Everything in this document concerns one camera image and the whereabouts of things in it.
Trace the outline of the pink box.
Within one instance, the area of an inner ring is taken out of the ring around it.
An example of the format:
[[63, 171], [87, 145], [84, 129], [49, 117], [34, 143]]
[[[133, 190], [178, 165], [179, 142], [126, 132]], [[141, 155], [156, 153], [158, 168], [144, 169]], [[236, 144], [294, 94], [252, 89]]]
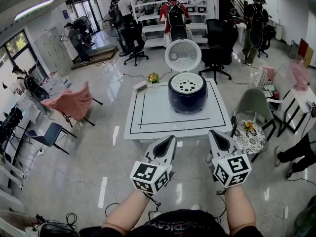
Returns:
[[264, 74], [266, 75], [266, 80], [273, 81], [275, 68], [269, 66], [261, 66], [262, 69], [265, 71]]

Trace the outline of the wooden step platform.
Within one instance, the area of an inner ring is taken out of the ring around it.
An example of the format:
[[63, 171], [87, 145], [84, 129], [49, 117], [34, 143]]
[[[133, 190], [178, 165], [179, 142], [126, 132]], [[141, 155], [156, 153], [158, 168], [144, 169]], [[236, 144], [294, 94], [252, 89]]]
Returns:
[[117, 50], [116, 46], [92, 49], [89, 54], [92, 60], [87, 63], [80, 63], [79, 59], [76, 59], [75, 63], [71, 66], [71, 70], [73, 71], [84, 66], [101, 64], [102, 62], [112, 60]]

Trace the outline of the floral round stool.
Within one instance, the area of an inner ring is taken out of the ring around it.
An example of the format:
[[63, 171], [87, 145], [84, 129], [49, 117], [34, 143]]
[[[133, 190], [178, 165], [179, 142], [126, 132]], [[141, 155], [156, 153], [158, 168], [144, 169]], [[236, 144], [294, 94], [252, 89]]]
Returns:
[[[246, 121], [253, 123], [253, 130], [250, 132], [245, 132], [244, 130], [244, 123]], [[253, 155], [251, 162], [254, 162], [257, 159], [266, 143], [262, 127], [255, 121], [247, 119], [237, 121], [237, 127], [233, 135], [233, 139], [243, 154]]]

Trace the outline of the white perforated steamer tray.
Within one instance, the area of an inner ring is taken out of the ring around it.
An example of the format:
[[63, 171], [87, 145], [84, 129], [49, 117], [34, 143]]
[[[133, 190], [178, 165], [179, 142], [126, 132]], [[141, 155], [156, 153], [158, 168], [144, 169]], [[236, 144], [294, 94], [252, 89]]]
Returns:
[[179, 73], [171, 79], [171, 88], [183, 94], [195, 93], [202, 89], [203, 85], [202, 77], [191, 72]]

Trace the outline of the grey-green plastic chair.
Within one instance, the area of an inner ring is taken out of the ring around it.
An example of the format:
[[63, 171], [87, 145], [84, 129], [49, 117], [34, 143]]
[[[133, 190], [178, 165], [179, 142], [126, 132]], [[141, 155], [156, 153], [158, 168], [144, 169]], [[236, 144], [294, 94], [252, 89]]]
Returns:
[[249, 112], [259, 114], [267, 121], [267, 123], [262, 127], [263, 130], [265, 130], [270, 125], [273, 126], [271, 132], [266, 139], [267, 141], [269, 141], [274, 131], [276, 130], [276, 124], [274, 121], [274, 116], [269, 109], [267, 99], [263, 91], [258, 88], [250, 88], [246, 90], [240, 98], [231, 119], [231, 124], [233, 126], [231, 137], [233, 137], [237, 127], [237, 115]]

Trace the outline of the potted orange flowers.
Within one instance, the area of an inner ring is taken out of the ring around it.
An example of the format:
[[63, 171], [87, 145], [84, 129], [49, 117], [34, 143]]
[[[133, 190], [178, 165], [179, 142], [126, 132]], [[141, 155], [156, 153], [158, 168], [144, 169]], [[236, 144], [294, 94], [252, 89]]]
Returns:
[[148, 75], [148, 83], [155, 88], [159, 88], [160, 87], [160, 77], [158, 75], [158, 73], [151, 73]]

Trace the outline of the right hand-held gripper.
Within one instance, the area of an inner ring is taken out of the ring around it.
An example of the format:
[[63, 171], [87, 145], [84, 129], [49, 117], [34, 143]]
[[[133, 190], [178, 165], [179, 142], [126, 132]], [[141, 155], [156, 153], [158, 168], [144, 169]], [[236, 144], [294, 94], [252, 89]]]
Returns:
[[208, 132], [210, 153], [207, 163], [213, 171], [213, 179], [224, 188], [242, 184], [251, 172], [247, 154], [237, 149], [235, 140], [226, 133], [210, 130]]

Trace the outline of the blue chair with black legs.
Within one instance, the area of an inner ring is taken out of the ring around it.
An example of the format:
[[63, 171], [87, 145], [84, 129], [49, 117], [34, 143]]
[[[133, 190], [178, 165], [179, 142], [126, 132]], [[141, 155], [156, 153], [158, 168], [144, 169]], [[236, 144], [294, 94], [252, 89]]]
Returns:
[[37, 135], [37, 133], [34, 130], [26, 131], [25, 134], [28, 137], [34, 139], [37, 142], [42, 143], [45, 146], [48, 146], [48, 147], [54, 146], [57, 149], [65, 152], [66, 154], [69, 154], [67, 151], [65, 151], [64, 149], [62, 149], [56, 144], [57, 138], [61, 132], [65, 134], [70, 134], [73, 137], [77, 138], [77, 136], [75, 136], [70, 131], [66, 130], [61, 125], [56, 124], [56, 123], [51, 123], [44, 135]]

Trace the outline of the navy rice cooker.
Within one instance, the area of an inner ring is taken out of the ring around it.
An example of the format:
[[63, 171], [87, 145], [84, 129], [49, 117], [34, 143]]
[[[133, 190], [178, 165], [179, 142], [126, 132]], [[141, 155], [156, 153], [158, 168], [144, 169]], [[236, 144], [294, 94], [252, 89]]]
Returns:
[[[177, 74], [182, 72], [193, 73], [193, 70], [201, 62], [201, 49], [192, 40], [178, 39], [171, 42], [166, 48], [164, 58], [168, 67]], [[201, 111], [208, 95], [206, 80], [202, 77], [204, 85], [199, 91], [192, 94], [183, 94], [171, 88], [171, 79], [168, 82], [168, 99], [175, 112], [187, 114]]]

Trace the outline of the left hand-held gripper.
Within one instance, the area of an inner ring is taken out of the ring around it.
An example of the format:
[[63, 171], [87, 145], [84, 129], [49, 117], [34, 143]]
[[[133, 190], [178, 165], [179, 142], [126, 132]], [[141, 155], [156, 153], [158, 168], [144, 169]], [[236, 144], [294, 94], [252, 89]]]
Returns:
[[173, 173], [176, 144], [176, 137], [168, 135], [148, 146], [141, 159], [135, 162], [130, 174], [135, 189], [154, 195], [167, 185]]

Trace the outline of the white shelf unit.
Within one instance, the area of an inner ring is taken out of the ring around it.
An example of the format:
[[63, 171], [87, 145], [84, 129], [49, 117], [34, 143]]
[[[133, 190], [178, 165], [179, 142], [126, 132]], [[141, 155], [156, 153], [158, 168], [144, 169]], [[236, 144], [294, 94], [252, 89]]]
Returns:
[[[178, 0], [187, 9], [191, 23], [186, 25], [188, 36], [197, 44], [206, 44], [207, 0]], [[145, 48], [163, 47], [165, 25], [159, 20], [160, 8], [167, 0], [130, 0], [133, 15], [142, 26]]]

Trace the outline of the chair draped with pink cloth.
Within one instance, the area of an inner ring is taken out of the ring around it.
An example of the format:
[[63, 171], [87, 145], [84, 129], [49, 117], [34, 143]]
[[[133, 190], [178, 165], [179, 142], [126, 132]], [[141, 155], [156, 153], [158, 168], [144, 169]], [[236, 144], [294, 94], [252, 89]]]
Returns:
[[93, 101], [103, 105], [102, 102], [92, 97], [89, 84], [86, 81], [80, 91], [74, 92], [65, 89], [60, 96], [54, 99], [42, 100], [41, 103], [50, 109], [57, 110], [64, 117], [66, 122], [73, 127], [70, 118], [76, 121], [83, 119], [92, 126], [95, 126], [94, 123], [85, 117]]

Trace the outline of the person's black t-shirt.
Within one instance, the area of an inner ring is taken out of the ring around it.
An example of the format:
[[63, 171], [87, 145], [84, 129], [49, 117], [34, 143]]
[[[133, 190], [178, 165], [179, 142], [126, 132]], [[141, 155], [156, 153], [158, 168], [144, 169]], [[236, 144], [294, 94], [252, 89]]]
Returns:
[[104, 227], [86, 237], [230, 237], [215, 218], [202, 210], [179, 209], [163, 213], [122, 235]]

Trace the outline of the black standing fan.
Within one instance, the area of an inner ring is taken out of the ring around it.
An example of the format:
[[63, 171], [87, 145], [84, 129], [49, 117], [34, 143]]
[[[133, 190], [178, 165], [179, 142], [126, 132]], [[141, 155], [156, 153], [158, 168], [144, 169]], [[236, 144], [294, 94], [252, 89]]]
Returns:
[[108, 35], [108, 37], [114, 38], [118, 41], [121, 52], [119, 54], [120, 57], [124, 57], [129, 55], [130, 53], [126, 49], [125, 40], [121, 34], [121, 23], [117, 21], [116, 15], [107, 14], [102, 20], [102, 28], [104, 32]]

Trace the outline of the black office chair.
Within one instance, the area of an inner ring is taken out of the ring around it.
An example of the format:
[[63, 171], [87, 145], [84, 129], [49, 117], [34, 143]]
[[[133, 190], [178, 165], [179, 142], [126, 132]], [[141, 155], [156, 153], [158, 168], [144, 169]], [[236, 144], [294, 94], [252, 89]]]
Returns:
[[223, 70], [224, 66], [232, 62], [233, 46], [239, 36], [237, 26], [233, 20], [219, 19], [208, 19], [206, 25], [207, 34], [203, 38], [207, 39], [208, 48], [201, 50], [201, 61], [205, 69], [198, 74], [201, 76], [202, 73], [213, 72], [216, 80], [216, 74], [220, 73], [231, 80], [231, 75]]
[[134, 59], [134, 66], [137, 66], [138, 57], [149, 59], [148, 55], [145, 55], [143, 51], [145, 42], [143, 41], [139, 25], [135, 20], [125, 22], [121, 33], [125, 40], [125, 46], [130, 51], [130, 57], [124, 61], [124, 65], [126, 65], [127, 61]]
[[275, 27], [271, 26], [271, 25], [267, 25], [264, 29], [263, 29], [263, 42], [261, 47], [258, 50], [258, 57], [261, 57], [261, 53], [265, 54], [266, 57], [268, 58], [268, 54], [265, 52], [265, 50], [268, 50], [270, 48], [271, 45], [271, 40], [272, 38], [275, 37]]

